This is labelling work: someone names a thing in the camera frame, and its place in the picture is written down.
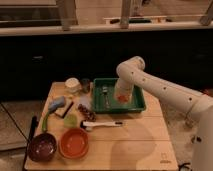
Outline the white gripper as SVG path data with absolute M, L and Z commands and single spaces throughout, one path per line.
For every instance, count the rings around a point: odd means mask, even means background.
M 116 81 L 115 88 L 114 88 L 114 98 L 116 100 L 119 95 L 124 95 L 124 96 L 128 97 L 129 101 L 127 103 L 129 103 L 132 99 L 132 92 L 133 92 L 133 85 L 131 83 L 126 82 L 121 78 L 119 78 Z

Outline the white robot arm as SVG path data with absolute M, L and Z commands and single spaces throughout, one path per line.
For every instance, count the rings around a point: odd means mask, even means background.
M 127 103 L 131 100 L 133 87 L 138 86 L 197 121 L 191 170 L 213 171 L 213 97 L 150 75 L 144 69 L 145 62 L 140 56 L 121 62 L 116 68 L 119 78 L 114 98 Z

